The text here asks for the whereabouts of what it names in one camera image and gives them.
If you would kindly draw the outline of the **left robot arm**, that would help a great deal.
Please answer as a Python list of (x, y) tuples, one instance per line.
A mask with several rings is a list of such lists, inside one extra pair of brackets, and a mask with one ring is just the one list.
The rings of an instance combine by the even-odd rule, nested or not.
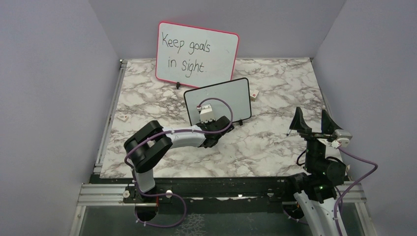
[(153, 199), (153, 168), (169, 150), (183, 147), (211, 148), (233, 129), (233, 124), (226, 116), (178, 129), (163, 127), (156, 120), (148, 122), (123, 144), (125, 162), (132, 169), (137, 182), (136, 196), (143, 202)]

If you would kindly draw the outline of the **white eraser box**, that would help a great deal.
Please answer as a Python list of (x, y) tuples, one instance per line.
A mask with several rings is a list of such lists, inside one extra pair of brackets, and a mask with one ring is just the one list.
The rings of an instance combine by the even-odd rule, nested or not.
[(250, 100), (255, 101), (257, 96), (259, 94), (259, 91), (257, 89), (254, 89), (250, 92)]

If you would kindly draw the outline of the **black framed small whiteboard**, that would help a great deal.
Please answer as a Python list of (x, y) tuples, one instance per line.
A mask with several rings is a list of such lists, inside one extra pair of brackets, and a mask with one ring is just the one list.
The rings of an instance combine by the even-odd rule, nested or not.
[(211, 104), (215, 119), (222, 116), (230, 118), (230, 110), (216, 98), (226, 102), (233, 112), (233, 122), (246, 120), (252, 117), (250, 100), (250, 86), (247, 78), (239, 78), (213, 84), (201, 88), (187, 90), (184, 93), (185, 105), (191, 125), (200, 122), (197, 106), (202, 103)]

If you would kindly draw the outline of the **pink framed whiteboard with writing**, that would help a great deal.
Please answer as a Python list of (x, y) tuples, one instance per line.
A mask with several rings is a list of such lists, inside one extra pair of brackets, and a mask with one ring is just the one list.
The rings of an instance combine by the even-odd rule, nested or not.
[(155, 77), (192, 88), (229, 81), (238, 46), (236, 33), (162, 21)]

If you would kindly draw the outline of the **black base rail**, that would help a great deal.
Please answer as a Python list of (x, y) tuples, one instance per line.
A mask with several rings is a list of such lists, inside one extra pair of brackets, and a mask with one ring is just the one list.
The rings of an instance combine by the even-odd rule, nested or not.
[(101, 179), (91, 176), (82, 195), (92, 195), (90, 206), (133, 207), (140, 216), (283, 213), (300, 216), (288, 177), (157, 178), (145, 196), (130, 178)]

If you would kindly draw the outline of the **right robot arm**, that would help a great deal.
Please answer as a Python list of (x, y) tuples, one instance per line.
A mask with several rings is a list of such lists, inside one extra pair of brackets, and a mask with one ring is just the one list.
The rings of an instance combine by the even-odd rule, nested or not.
[(336, 189), (344, 183), (346, 165), (326, 157), (326, 148), (346, 147), (352, 134), (337, 125), (326, 110), (322, 110), (321, 131), (314, 132), (305, 122), (301, 107), (296, 107), (289, 130), (306, 141), (305, 172), (289, 176), (284, 195), (297, 201), (313, 235), (345, 236)]

